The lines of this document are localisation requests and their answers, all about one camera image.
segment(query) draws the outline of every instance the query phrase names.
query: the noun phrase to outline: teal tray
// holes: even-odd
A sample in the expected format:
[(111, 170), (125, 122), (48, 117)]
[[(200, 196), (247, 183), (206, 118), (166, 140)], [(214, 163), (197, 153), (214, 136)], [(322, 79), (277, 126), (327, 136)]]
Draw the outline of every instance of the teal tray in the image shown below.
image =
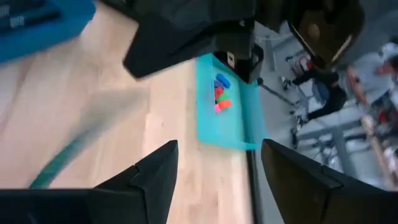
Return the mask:
[[(214, 80), (218, 73), (231, 83), (226, 91), (232, 107), (216, 114)], [(213, 54), (197, 58), (196, 79), (198, 139), (243, 151), (260, 149), (267, 134), (257, 83), (244, 83)]]

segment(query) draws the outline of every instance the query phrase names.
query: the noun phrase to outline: wooden table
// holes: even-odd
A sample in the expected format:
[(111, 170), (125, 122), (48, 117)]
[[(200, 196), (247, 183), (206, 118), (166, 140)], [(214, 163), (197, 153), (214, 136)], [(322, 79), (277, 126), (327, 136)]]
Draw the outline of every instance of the wooden table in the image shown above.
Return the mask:
[(27, 187), (84, 134), (51, 187), (94, 187), (178, 139), (169, 223), (251, 223), (246, 153), (197, 140), (194, 60), (134, 81), (122, 60), (137, 24), (97, 7), (79, 38), (0, 67), (0, 187)]
[[(368, 136), (371, 149), (377, 157), (377, 163), (379, 164), (383, 178), (386, 181), (386, 185), (389, 190), (398, 191), (398, 183), (394, 179), (398, 179), (398, 170), (391, 172), (389, 170), (388, 161), (384, 156), (384, 148), (378, 138), (374, 135), (374, 121), (370, 116), (363, 116), (361, 118), (362, 126)], [(394, 156), (396, 164), (398, 164), (398, 159)]]

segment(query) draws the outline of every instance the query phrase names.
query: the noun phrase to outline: black pants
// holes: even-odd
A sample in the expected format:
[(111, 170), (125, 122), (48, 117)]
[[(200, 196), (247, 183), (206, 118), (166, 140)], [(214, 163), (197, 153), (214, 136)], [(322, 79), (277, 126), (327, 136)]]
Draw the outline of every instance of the black pants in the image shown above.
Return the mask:
[(337, 73), (322, 74), (313, 69), (305, 72), (301, 77), (296, 78), (293, 83), (295, 85), (301, 85), (310, 79), (316, 79), (324, 83), (329, 90), (330, 96), (323, 108), (308, 114), (308, 120), (334, 113), (344, 107), (347, 101), (346, 93), (339, 86), (332, 87), (332, 84), (338, 81)]

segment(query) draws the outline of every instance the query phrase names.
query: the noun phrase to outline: pink object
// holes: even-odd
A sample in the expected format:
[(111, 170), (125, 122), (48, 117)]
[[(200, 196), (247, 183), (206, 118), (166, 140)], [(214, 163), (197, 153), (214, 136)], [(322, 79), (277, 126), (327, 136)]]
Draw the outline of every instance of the pink object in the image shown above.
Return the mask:
[(216, 113), (221, 112), (220, 106), (218, 105), (218, 103), (216, 104)]

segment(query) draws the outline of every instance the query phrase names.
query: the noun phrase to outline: blue tray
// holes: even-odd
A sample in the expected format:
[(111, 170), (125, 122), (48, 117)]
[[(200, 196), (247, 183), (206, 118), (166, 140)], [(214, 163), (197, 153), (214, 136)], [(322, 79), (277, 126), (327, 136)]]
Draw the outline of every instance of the blue tray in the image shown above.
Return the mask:
[(94, 17), (92, 0), (51, 1), (60, 9), (60, 18), (0, 35), (0, 63), (72, 39)]
[[(218, 73), (231, 83), (232, 107), (215, 112), (214, 80)], [(256, 150), (267, 137), (257, 83), (244, 83), (213, 54), (196, 64), (198, 139), (203, 143), (240, 150)]]

